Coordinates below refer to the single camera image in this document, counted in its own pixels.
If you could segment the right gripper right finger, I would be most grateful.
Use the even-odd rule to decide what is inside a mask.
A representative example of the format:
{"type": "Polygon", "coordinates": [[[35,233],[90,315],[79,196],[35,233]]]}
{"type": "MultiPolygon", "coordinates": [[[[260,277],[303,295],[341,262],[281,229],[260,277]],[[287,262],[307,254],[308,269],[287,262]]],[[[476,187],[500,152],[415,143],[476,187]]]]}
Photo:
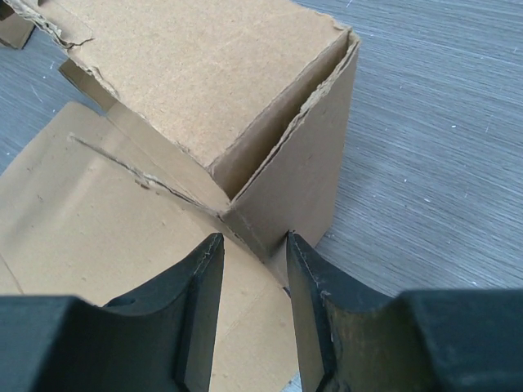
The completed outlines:
{"type": "Polygon", "coordinates": [[[387,296],[294,232],[286,260],[303,390],[521,390],[521,290],[387,296]]]}

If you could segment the brown cardboard box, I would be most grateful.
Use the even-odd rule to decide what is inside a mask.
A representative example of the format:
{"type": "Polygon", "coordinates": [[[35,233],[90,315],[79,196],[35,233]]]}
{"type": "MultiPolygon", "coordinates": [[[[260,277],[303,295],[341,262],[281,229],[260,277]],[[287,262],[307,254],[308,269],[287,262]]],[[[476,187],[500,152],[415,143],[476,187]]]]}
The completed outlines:
{"type": "Polygon", "coordinates": [[[103,306],[224,238],[210,386],[298,370],[284,244],[333,220],[360,38],[292,1],[12,1],[69,102],[1,176],[1,299],[103,306]]]}

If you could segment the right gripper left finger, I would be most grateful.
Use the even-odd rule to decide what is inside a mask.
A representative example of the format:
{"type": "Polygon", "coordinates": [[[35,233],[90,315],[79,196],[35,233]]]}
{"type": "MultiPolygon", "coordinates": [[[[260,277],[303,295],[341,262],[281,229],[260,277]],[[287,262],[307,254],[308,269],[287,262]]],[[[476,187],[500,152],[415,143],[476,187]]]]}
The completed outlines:
{"type": "Polygon", "coordinates": [[[206,391],[224,238],[103,306],[76,296],[3,296],[4,391],[206,391]]]}

